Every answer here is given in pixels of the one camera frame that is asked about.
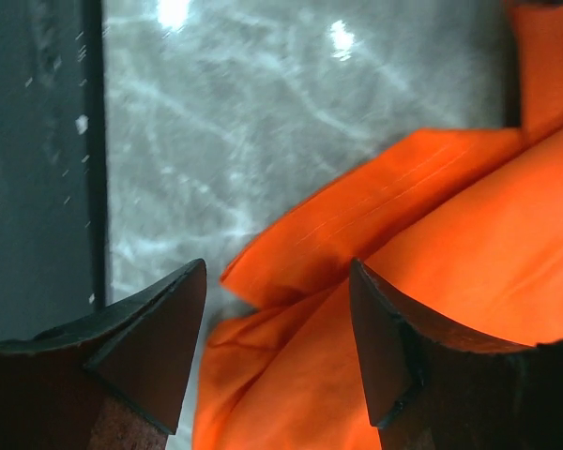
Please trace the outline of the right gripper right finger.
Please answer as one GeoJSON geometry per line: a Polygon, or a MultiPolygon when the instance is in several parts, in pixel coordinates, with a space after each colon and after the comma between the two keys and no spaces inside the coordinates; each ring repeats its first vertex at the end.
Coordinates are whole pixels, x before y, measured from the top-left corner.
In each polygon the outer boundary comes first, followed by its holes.
{"type": "Polygon", "coordinates": [[[385,449],[563,449],[563,339],[525,346],[465,326],[360,261],[351,318],[385,449]]]}

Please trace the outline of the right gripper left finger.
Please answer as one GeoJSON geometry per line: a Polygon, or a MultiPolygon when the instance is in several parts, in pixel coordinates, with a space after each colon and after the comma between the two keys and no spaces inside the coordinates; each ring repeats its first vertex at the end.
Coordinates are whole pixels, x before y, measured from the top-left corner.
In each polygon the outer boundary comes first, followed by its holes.
{"type": "Polygon", "coordinates": [[[28,340],[0,342],[0,449],[162,449],[177,430],[206,266],[28,340]]]}

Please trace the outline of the orange t shirt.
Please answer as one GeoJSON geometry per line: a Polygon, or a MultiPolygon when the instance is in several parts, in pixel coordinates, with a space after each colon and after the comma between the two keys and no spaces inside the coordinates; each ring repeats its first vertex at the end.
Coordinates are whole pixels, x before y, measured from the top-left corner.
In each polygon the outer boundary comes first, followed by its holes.
{"type": "Polygon", "coordinates": [[[355,258],[523,344],[563,338],[563,6],[514,6],[521,125],[420,129],[247,245],[222,286],[253,307],[202,358],[196,449],[376,449],[349,312],[355,258]]]}

